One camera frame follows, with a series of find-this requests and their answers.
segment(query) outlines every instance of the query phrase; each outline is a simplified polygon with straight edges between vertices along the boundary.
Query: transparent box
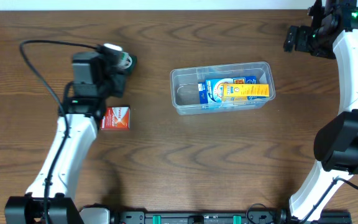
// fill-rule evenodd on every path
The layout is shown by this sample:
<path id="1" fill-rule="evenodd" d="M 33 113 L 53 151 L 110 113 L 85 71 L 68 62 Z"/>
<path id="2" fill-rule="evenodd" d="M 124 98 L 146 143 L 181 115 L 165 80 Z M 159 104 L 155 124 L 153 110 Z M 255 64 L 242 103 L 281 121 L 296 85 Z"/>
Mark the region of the transparent box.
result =
<path id="1" fill-rule="evenodd" d="M 256 76 L 258 84 L 268 84 L 269 97 L 235 103 L 200 103 L 199 83 L 208 79 L 248 76 Z M 274 99 L 275 94 L 272 71 L 267 62 L 180 68 L 171 72 L 172 104 L 180 115 L 258 109 Z"/>

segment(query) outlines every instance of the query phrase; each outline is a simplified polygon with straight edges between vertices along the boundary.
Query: product box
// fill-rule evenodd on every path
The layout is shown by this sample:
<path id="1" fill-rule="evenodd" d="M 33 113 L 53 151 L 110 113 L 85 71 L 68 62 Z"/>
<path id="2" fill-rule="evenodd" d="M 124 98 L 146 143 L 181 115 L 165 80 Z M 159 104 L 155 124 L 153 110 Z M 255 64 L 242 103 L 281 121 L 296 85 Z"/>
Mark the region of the product box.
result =
<path id="1" fill-rule="evenodd" d="M 223 102 L 223 84 L 257 84 L 255 76 L 240 78 L 219 78 L 205 80 L 198 84 L 200 94 L 200 103 L 222 103 Z M 245 100 L 252 100 L 255 97 L 248 96 Z"/>
<path id="2" fill-rule="evenodd" d="M 269 96 L 268 84 L 223 84 L 222 100 L 239 101 L 248 96 Z"/>
<path id="3" fill-rule="evenodd" d="M 130 126 L 129 107 L 109 107 L 101 120 L 101 130 L 129 129 Z"/>

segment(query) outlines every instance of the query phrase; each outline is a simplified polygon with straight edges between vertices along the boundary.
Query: red box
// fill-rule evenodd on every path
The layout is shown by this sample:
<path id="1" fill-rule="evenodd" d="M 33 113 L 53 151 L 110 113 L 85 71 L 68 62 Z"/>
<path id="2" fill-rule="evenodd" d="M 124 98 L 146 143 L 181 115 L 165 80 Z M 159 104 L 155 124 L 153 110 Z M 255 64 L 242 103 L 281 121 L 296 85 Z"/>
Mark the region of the red box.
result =
<path id="1" fill-rule="evenodd" d="M 129 129 L 129 107 L 110 107 L 101 120 L 101 130 Z"/>

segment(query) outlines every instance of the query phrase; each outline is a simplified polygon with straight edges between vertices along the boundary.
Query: plastic container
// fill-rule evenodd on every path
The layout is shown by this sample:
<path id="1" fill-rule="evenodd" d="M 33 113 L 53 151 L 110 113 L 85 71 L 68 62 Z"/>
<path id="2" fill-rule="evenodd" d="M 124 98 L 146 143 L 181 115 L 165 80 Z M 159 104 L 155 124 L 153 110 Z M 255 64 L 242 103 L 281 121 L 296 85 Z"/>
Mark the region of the plastic container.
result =
<path id="1" fill-rule="evenodd" d="M 198 84 L 207 79 L 256 76 L 258 84 L 269 84 L 269 97 L 248 101 L 200 104 Z M 171 72 L 172 104 L 178 114 L 203 114 L 250 110 L 274 99 L 275 89 L 270 66 L 266 62 L 238 63 L 207 67 L 181 68 Z"/>

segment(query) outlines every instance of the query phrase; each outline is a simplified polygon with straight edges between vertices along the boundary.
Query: white backdrop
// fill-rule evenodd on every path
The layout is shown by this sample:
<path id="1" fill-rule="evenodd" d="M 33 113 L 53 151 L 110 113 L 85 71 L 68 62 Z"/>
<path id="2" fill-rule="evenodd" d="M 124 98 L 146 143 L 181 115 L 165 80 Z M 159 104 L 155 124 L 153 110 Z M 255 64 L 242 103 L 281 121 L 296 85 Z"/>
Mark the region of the white backdrop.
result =
<path id="1" fill-rule="evenodd" d="M 0 0 L 0 10 L 307 9 L 313 4 L 314 0 Z"/>

